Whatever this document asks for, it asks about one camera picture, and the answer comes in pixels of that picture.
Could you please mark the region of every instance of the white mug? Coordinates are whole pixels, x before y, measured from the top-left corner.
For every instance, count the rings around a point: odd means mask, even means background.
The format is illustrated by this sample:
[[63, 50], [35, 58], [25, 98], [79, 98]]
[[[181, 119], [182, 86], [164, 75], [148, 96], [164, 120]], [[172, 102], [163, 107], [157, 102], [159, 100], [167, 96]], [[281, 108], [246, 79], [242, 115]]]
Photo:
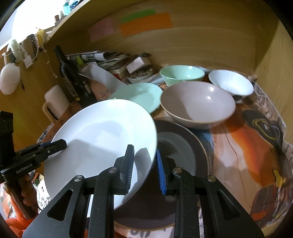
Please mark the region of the white mug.
[[59, 85], [52, 87], [46, 92], [45, 100], [46, 102], [43, 105], [43, 112], [52, 123], [55, 123], [55, 118], [59, 119], [69, 107], [69, 101]]

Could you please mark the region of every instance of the person's hand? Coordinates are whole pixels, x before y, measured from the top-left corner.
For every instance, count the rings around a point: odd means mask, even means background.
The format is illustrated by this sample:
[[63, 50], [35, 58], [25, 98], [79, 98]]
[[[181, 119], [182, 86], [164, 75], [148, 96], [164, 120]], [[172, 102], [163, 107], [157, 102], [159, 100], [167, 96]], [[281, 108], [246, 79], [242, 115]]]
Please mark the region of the person's hand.
[[[35, 207], [38, 205], [37, 191], [35, 190], [28, 174], [24, 176], [24, 180], [24, 184], [21, 185], [21, 195], [24, 197], [23, 203], [27, 206]], [[9, 184], [5, 183], [3, 189], [11, 195]]]

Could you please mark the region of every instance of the wooden shelf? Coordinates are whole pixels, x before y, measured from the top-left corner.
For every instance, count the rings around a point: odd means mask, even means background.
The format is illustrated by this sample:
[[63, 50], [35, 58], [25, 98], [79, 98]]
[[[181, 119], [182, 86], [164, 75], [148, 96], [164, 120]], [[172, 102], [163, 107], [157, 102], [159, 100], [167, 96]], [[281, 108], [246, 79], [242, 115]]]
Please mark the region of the wooden shelf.
[[83, 30], [110, 13], [140, 1], [142, 0], [84, 0], [58, 24], [48, 36], [46, 44]]

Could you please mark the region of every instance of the mint green bowl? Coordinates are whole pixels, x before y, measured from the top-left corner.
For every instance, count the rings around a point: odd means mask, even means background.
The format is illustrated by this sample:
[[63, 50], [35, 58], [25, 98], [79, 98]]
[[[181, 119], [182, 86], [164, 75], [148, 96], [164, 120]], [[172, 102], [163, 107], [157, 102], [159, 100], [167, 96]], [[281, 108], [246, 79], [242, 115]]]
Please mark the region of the mint green bowl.
[[172, 86], [184, 81], [202, 81], [205, 73], [194, 66], [172, 65], [160, 70], [167, 86]]

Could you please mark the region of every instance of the small box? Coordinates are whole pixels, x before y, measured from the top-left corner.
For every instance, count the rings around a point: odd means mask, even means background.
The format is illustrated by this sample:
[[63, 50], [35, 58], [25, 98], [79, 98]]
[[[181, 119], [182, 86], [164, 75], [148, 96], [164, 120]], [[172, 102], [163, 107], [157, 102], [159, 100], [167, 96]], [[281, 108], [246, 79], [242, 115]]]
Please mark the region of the small box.
[[137, 57], [129, 65], [126, 66], [128, 72], [132, 74], [134, 71], [141, 69], [147, 65], [151, 65], [151, 62], [146, 57]]

